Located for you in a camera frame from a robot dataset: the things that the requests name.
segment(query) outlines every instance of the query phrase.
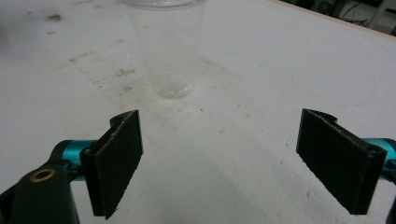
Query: cup rim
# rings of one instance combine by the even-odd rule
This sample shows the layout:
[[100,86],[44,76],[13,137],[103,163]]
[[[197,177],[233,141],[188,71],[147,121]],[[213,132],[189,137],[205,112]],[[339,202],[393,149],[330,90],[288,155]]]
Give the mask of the cup rim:
[[182,3],[178,5],[155,5],[155,4],[138,4],[134,0],[121,0],[121,1],[124,5],[128,7],[134,7],[138,9],[151,10],[151,11],[178,10],[187,7],[196,7],[206,2],[206,0],[192,0],[190,2]]

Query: brass screw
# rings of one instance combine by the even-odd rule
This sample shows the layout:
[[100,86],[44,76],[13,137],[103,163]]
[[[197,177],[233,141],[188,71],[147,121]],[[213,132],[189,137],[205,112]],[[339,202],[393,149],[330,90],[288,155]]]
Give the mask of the brass screw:
[[48,180],[55,175],[54,169],[43,169],[35,172],[30,176],[30,181],[33,183],[38,183],[44,180]]

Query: floor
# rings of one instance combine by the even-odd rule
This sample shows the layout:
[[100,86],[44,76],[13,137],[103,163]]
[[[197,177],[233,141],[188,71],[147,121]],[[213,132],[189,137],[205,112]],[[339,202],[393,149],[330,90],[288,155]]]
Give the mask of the floor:
[[[291,4],[295,4],[296,0],[281,0],[284,2],[288,2]],[[391,7],[396,9],[396,1],[391,4]],[[366,27],[370,19],[375,14],[377,8],[372,7],[363,3],[359,4],[359,1],[349,1],[345,6],[342,12],[340,13],[341,17],[344,21],[350,21],[357,25]],[[396,35],[396,10],[393,12],[386,11],[382,17],[379,19],[378,23],[375,25],[374,30],[387,34],[387,35]]]
[[[351,1],[346,4],[341,15],[344,15],[350,8],[355,6],[358,1]],[[365,4],[359,4],[357,7],[351,9],[344,17],[346,21],[364,21],[363,23],[358,23],[359,25],[365,26],[367,22],[370,21],[372,16],[376,11],[376,7],[371,7]],[[386,11],[378,23],[375,25],[374,30],[381,33],[391,35],[392,31],[396,27],[396,12]]]

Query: plastic cup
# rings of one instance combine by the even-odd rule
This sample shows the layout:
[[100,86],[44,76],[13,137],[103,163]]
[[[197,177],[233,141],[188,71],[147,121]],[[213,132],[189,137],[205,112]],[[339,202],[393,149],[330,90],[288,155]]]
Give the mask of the plastic cup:
[[124,0],[148,81],[163,98],[182,98],[195,87],[205,1]]

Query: white table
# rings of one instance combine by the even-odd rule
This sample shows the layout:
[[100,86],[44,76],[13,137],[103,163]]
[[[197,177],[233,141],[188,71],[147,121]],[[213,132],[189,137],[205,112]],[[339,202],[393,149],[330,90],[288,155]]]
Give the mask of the white table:
[[[59,21],[49,21],[59,14]],[[351,216],[295,152],[303,107],[360,137],[395,138],[396,41],[266,0],[209,0],[205,72],[182,100],[152,95],[124,5],[0,2],[0,191],[64,139],[96,139],[139,109],[145,154],[120,209],[81,223],[383,223],[395,196],[378,182]]]

